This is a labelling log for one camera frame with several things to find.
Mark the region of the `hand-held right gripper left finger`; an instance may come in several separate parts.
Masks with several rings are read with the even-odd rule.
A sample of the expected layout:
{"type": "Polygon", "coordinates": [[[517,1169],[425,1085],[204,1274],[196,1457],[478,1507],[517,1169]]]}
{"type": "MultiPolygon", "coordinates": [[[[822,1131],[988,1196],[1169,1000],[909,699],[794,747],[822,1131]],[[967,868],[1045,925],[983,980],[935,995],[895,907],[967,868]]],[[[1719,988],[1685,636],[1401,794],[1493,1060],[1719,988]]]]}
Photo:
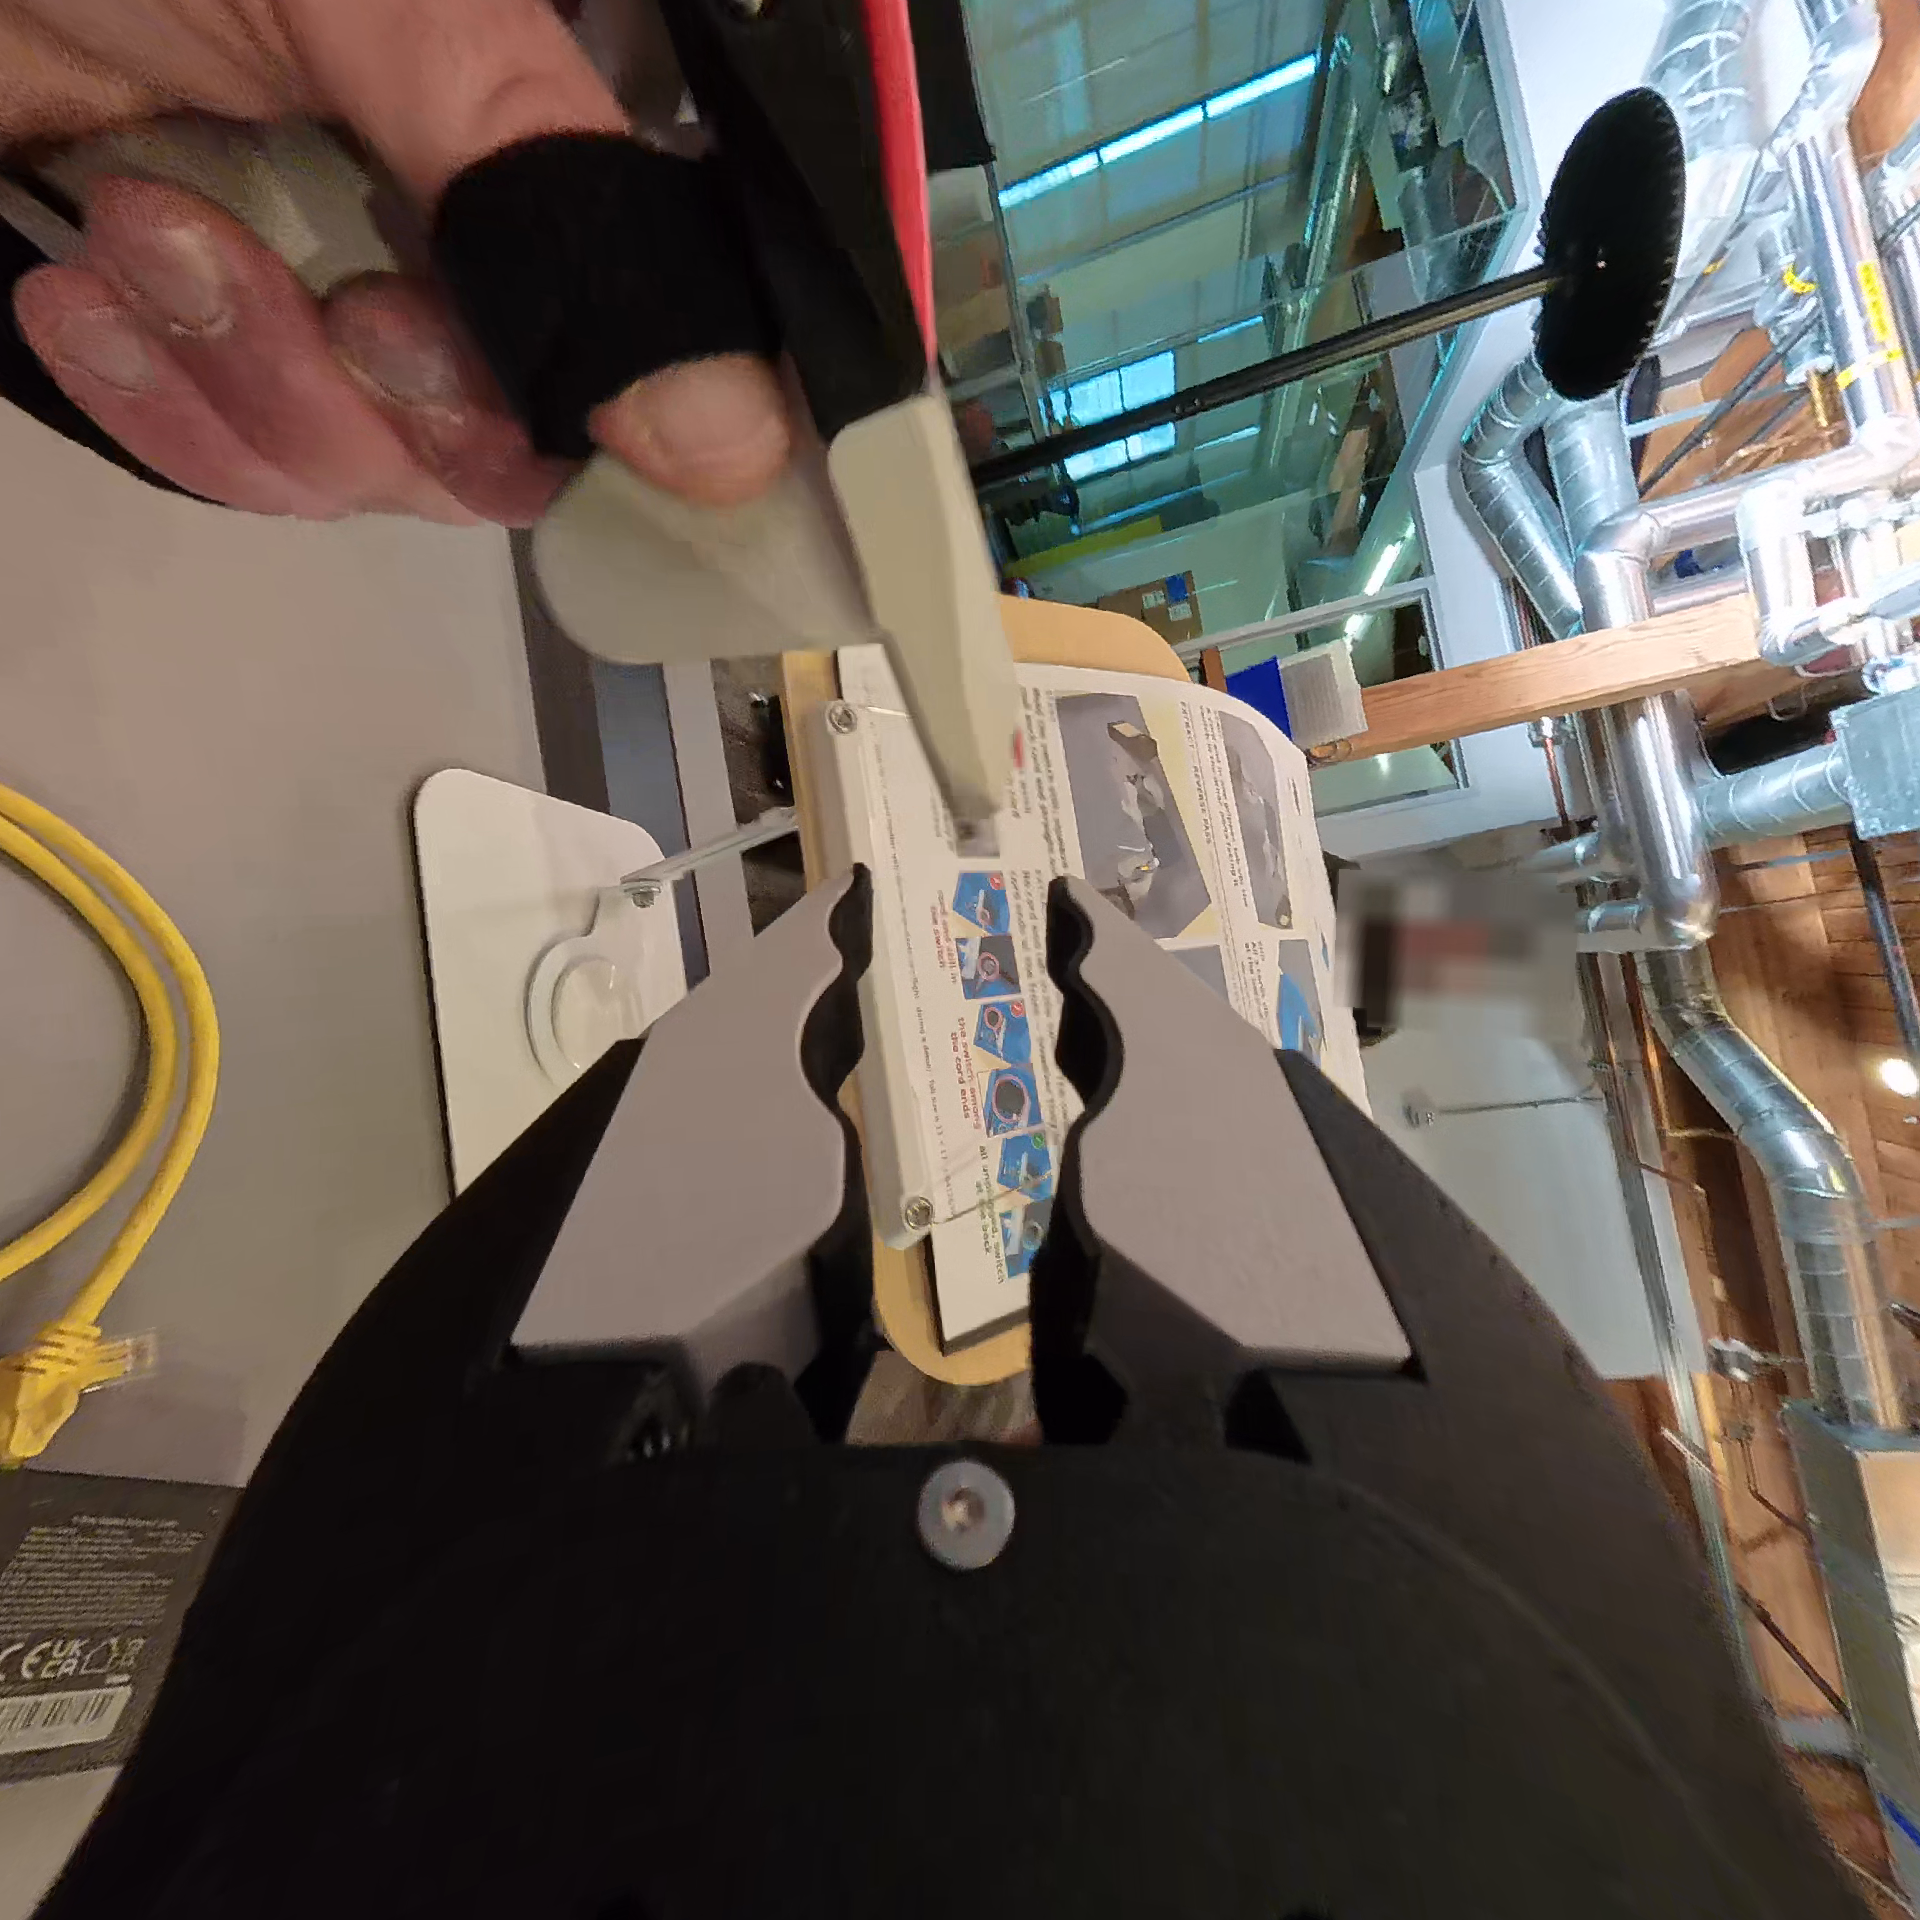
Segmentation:
{"type": "Polygon", "coordinates": [[[840,1090],[870,961],[872,877],[850,866],[649,1027],[519,1354],[653,1356],[690,1386],[866,1354],[872,1229],[840,1090]]]}

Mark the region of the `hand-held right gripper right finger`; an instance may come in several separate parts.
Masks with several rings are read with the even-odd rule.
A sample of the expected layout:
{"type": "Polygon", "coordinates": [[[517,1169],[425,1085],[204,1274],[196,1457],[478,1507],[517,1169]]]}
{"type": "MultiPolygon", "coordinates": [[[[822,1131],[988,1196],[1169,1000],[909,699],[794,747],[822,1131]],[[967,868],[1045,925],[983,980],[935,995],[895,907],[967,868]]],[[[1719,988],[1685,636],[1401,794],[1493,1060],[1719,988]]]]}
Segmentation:
{"type": "Polygon", "coordinates": [[[1031,1270],[1047,1445],[1256,1445],[1273,1377],[1417,1377],[1417,1350],[1266,1040],[1089,882],[1047,890],[1070,1120],[1031,1270]]]}

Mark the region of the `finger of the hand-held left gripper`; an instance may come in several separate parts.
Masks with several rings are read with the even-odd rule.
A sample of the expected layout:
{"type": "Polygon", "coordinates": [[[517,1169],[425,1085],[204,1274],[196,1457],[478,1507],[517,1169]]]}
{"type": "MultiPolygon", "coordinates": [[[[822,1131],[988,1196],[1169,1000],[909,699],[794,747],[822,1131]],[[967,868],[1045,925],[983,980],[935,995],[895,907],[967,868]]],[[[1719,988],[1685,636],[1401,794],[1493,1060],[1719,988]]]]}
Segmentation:
{"type": "Polygon", "coordinates": [[[981,827],[1009,797],[1009,642],[940,389],[724,509],[597,452],[540,520],[533,561],[562,633],[609,662],[878,642],[951,817],[981,827]]]}

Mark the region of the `black ethernet switch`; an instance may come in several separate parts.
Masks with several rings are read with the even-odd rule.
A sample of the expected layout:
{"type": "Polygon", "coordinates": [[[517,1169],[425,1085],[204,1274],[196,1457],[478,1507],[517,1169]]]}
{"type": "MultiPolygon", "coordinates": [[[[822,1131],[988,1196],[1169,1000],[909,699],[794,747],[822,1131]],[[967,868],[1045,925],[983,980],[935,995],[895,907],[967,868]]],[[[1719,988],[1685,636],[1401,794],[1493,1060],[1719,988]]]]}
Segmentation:
{"type": "Polygon", "coordinates": [[[1,1785],[119,1766],[238,1490],[1,1472],[1,1785]]]}

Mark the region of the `person's left hand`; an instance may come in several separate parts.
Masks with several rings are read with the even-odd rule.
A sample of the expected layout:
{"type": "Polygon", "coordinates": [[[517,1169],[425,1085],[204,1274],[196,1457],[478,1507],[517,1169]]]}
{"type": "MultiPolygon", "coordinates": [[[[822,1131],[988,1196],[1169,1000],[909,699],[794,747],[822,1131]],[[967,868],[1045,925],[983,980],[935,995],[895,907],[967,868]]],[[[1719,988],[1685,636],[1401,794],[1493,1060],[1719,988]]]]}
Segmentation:
{"type": "MultiPolygon", "coordinates": [[[[1,8],[4,156],[162,117],[348,129],[400,189],[412,243],[450,178],[527,138],[676,125],[664,33],[615,4],[16,3],[1,8]]],[[[32,356],[109,442],[185,494],[263,517],[527,525],[566,483],[441,289],[372,274],[312,298],[250,229],[174,182],[109,177],[76,262],[12,298],[32,356]]]]}

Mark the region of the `printed instruction sheet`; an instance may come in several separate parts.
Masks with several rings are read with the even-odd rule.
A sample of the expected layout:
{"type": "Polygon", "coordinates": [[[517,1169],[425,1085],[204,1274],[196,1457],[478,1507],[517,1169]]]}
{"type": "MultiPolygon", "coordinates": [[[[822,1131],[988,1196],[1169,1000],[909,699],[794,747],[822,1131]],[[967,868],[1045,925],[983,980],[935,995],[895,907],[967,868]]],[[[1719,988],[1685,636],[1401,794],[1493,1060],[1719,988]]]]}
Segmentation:
{"type": "Polygon", "coordinates": [[[1366,1109],[1336,1003],[1332,882],[1305,756],[1189,683],[1024,666],[1021,758],[993,822],[960,832],[876,645],[839,651],[815,717],[831,874],[870,874],[858,982],[861,1144],[878,1236],[918,1276],[885,1325],[937,1377],[1024,1324],[1079,1096],[1056,1065],[1047,891],[1079,877],[1271,1043],[1366,1109]]]}

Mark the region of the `white vent box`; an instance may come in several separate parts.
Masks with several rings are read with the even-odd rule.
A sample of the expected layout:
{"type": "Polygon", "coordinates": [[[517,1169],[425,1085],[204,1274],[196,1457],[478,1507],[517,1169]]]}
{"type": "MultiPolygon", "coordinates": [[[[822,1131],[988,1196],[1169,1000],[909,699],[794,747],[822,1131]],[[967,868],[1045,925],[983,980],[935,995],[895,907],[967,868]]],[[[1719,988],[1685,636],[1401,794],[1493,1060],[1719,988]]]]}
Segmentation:
{"type": "Polygon", "coordinates": [[[1368,730],[1349,640],[1326,640],[1277,660],[1286,736],[1303,749],[1334,747],[1368,730]]]}

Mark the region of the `silver ceiling ducts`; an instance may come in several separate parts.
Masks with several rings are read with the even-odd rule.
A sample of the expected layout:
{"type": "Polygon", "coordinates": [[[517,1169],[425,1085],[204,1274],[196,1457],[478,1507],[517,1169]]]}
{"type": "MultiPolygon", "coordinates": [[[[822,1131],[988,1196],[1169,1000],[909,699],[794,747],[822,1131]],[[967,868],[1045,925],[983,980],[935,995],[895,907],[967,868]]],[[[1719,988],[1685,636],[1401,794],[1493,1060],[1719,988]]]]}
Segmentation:
{"type": "MultiPolygon", "coordinates": [[[[1807,73],[1776,117],[1757,100],[1749,57],[1761,9],[1666,9],[1645,88],[1666,98],[1685,141],[1687,217],[1670,300],[1631,374],[1725,269],[1735,290],[1720,316],[1751,308],[1790,377],[1830,377],[1838,442],[1645,496],[1629,470],[1628,377],[1566,400],[1528,348],[1468,427],[1457,476],[1552,638],[1647,620],[1662,563],[1735,542],[1761,660],[1807,682],[1856,670],[1872,699],[1916,686],[1916,561],[1902,552],[1916,525],[1916,235],[1879,238],[1852,139],[1880,59],[1880,9],[1793,8],[1807,73]]],[[[1709,965],[1719,848],[1853,822],[1836,741],[1714,774],[1680,691],[1584,710],[1576,739],[1596,829],[1534,864],[1604,891],[1578,915],[1582,948],[1637,963],[1662,1043],[1759,1169],[1814,1410],[1908,1434],[1916,1356],[1897,1330],[1856,1165],[1722,1010],[1709,965]]]]}

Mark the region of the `wooden beam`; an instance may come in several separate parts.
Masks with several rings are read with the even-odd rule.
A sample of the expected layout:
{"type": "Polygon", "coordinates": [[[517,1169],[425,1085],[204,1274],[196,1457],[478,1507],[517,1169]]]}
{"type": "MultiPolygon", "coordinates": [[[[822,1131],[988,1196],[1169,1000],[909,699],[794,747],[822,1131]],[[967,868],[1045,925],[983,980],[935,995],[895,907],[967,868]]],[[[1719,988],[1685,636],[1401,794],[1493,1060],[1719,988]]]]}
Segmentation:
{"type": "Polygon", "coordinates": [[[1790,667],[1761,660],[1757,612],[1738,593],[1631,627],[1366,688],[1365,730],[1310,747],[1306,758],[1385,756],[1677,688],[1703,698],[1716,726],[1807,686],[1790,667]]]}

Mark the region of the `grey metal junction box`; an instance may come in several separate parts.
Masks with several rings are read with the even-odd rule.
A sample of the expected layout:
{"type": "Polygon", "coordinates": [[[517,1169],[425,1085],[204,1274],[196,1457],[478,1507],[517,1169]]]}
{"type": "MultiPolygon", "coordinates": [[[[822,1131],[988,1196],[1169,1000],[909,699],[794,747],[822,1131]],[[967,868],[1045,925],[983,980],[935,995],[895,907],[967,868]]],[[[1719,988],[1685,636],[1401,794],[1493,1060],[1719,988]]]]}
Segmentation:
{"type": "Polygon", "coordinates": [[[1918,832],[1918,686],[1839,706],[1830,720],[1856,834],[1918,832]]]}

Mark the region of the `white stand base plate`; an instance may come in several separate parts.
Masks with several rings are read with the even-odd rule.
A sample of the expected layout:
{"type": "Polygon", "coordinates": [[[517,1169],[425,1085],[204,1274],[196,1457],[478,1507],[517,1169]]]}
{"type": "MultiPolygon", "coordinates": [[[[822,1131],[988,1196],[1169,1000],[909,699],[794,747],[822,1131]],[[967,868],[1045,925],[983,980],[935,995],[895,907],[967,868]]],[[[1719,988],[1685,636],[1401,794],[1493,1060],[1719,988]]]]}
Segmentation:
{"type": "Polygon", "coordinates": [[[797,832],[792,808],[666,854],[636,822],[472,770],[413,804],[450,1188],[688,992],[679,888],[797,832]]]}

